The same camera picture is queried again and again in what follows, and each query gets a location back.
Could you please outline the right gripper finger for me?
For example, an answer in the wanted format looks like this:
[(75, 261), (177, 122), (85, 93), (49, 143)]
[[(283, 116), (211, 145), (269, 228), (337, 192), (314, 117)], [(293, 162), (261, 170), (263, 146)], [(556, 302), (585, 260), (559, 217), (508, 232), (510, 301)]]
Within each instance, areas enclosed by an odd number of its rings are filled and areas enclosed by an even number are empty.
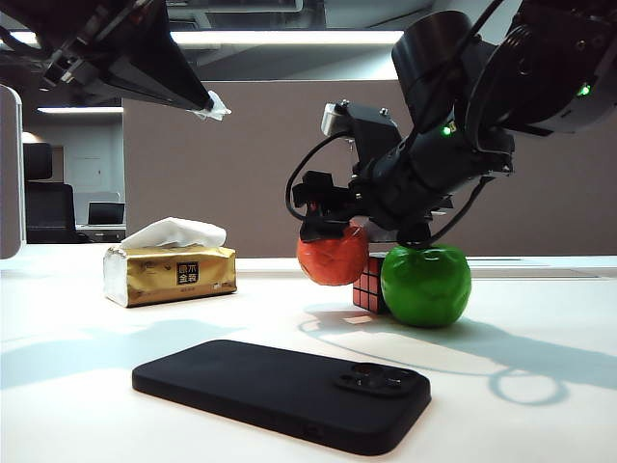
[(343, 237), (355, 200), (348, 188), (334, 186), (331, 174), (308, 171), (291, 192), (294, 205), (307, 208), (300, 228), (303, 242)]
[(363, 228), (369, 242), (396, 242), (397, 230), (388, 231), (374, 223), (369, 217), (356, 216), (350, 223)]

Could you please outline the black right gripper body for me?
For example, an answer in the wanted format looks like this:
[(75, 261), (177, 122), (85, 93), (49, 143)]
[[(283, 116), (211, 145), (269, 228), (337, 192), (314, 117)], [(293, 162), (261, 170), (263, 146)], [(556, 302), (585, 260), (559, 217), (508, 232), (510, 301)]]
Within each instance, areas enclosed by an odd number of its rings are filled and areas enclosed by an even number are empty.
[(453, 207), (451, 196), (426, 186), (416, 172), (407, 142), (371, 161), (360, 175), (362, 215), (385, 230), (397, 230), (397, 241), (426, 241), (433, 215)]

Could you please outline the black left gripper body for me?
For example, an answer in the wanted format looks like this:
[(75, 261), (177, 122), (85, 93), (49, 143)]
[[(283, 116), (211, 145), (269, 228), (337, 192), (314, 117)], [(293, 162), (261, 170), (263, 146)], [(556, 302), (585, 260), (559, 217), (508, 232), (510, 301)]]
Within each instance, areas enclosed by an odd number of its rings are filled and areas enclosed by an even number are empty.
[(32, 46), (1, 28), (13, 55), (40, 68), (41, 91), (69, 83), (89, 92), (130, 88), (118, 75), (127, 61), (128, 1), (3, 1), (1, 12), (35, 35)]

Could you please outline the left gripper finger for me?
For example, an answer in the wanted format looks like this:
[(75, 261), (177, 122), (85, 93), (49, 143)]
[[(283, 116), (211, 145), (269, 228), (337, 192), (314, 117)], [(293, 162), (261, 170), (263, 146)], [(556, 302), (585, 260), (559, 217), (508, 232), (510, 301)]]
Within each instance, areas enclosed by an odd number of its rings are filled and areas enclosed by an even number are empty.
[[(100, 53), (98, 85), (110, 95), (104, 78), (118, 77), (137, 83), (147, 78), (171, 83), (181, 80), (199, 82), (179, 46), (171, 37), (167, 8), (163, 1), (119, 1), (120, 8), (95, 36)], [(199, 118), (220, 121), (230, 113), (221, 98), (207, 91), (207, 108), (187, 110)]]
[(207, 108), (207, 91), (199, 83), (181, 80), (159, 82), (147, 78), (137, 83), (118, 77), (104, 78), (103, 83), (109, 93), (122, 98), (129, 98), (156, 104), (172, 106), (186, 110)]

